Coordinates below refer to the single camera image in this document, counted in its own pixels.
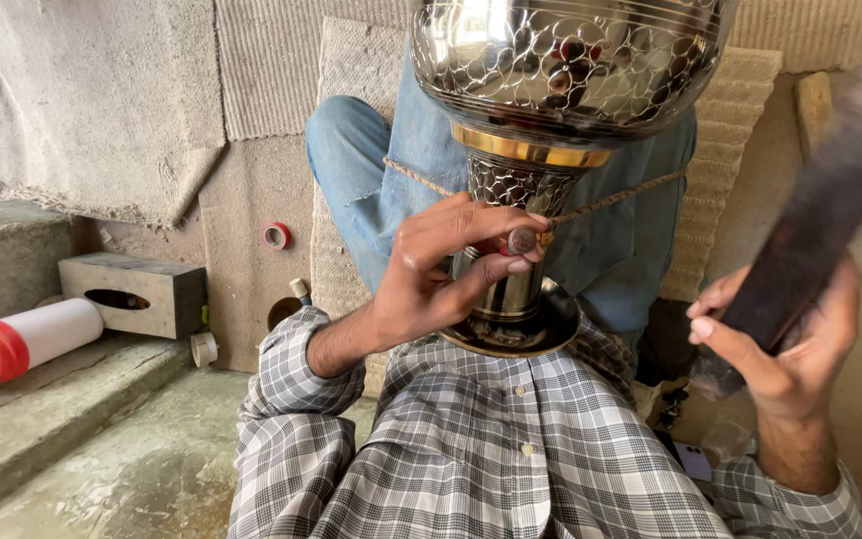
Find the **plaid shirt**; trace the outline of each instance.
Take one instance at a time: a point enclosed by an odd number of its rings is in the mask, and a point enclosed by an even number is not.
[[[328,316],[283,322],[260,347],[238,416],[228,537],[862,537],[849,474],[791,491],[754,459],[714,473],[712,508],[634,413],[629,351],[581,320],[564,349],[496,359],[425,337],[391,352],[374,431],[354,452],[338,417],[362,363],[314,375]]]

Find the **jeans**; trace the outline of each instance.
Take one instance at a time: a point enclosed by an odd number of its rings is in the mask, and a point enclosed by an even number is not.
[[[466,185],[464,149],[451,137],[447,117],[418,87],[407,60],[394,121],[392,129],[363,101],[335,96],[319,104],[305,126],[308,163],[372,291],[388,266],[401,220],[440,200],[386,168],[382,158],[388,155],[452,192]],[[607,164],[590,169],[564,211],[683,169],[695,140],[691,110],[673,127],[621,147]],[[594,324],[632,350],[670,264],[686,186],[686,178],[677,178],[584,214],[557,227],[547,251],[545,275],[567,289]]]

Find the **rope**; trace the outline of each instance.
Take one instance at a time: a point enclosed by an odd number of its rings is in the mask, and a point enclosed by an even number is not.
[[[441,195],[443,197],[450,197],[451,195],[454,195],[454,193],[451,193],[448,189],[444,189],[443,187],[441,187],[440,185],[437,185],[437,183],[431,181],[430,179],[425,178],[425,177],[421,176],[420,174],[412,171],[411,169],[405,167],[404,165],[398,163],[397,161],[390,159],[387,155],[385,155],[385,157],[384,157],[384,164],[388,165],[389,167],[395,169],[396,171],[400,172],[404,176],[413,179],[417,183],[420,183],[424,187],[427,187],[428,189],[434,191],[435,193],[438,193],[439,195]],[[637,195],[643,191],[646,191],[647,189],[653,189],[654,187],[657,187],[658,185],[660,185],[662,183],[665,183],[665,182],[670,181],[672,179],[680,178],[680,177],[684,176],[685,172],[686,171],[681,170],[681,171],[677,171],[675,173],[670,173],[668,175],[664,175],[660,178],[654,178],[650,181],[645,181],[644,183],[638,185],[637,187],[631,187],[630,189],[625,189],[623,191],[620,191],[619,193],[615,193],[613,195],[604,197],[603,199],[591,202],[590,204],[587,204],[586,206],[581,206],[580,208],[578,208],[572,212],[569,212],[566,215],[562,215],[562,216],[558,216],[558,217],[552,217],[552,218],[550,218],[551,225],[560,225],[562,223],[567,223],[568,221],[575,219],[581,215],[584,215],[585,213],[591,213],[591,212],[593,212],[595,210],[599,210],[605,206],[609,206],[609,205],[614,204],[616,202],[623,201],[624,199],[627,199],[629,197],[633,197],[634,195]],[[551,241],[554,240],[554,233],[553,232],[545,232],[544,234],[539,234],[538,236],[539,236],[538,239],[540,240],[542,247],[546,247]]]

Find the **engraved metal vase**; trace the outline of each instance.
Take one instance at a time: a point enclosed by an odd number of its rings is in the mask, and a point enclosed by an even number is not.
[[[467,150],[473,197],[555,217],[586,169],[688,110],[717,66],[736,4],[419,0],[408,16],[411,61]],[[481,254],[457,253],[452,278]],[[577,316],[537,264],[495,284],[441,334],[491,355],[533,355],[574,337]]]

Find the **white bottle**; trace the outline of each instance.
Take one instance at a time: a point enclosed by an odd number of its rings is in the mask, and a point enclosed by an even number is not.
[[[0,318],[0,382],[102,335],[99,310],[85,299],[67,299]]]

